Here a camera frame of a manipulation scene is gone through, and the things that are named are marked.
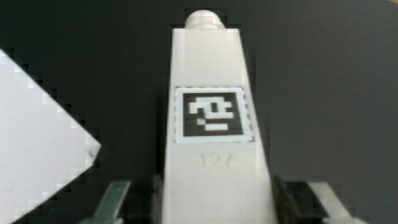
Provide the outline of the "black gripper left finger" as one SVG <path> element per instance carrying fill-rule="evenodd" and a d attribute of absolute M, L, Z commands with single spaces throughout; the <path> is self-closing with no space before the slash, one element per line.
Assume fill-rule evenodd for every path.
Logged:
<path fill-rule="evenodd" d="M 125 224 L 120 211 L 130 190 L 130 181 L 114 181 L 107 187 L 95 215 L 79 224 Z"/>

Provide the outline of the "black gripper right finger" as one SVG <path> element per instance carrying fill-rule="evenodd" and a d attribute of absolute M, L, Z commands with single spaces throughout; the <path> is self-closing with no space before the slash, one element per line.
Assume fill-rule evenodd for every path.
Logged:
<path fill-rule="evenodd" d="M 328 182 L 276 176 L 274 201 L 280 224 L 370 224 L 351 214 Z"/>

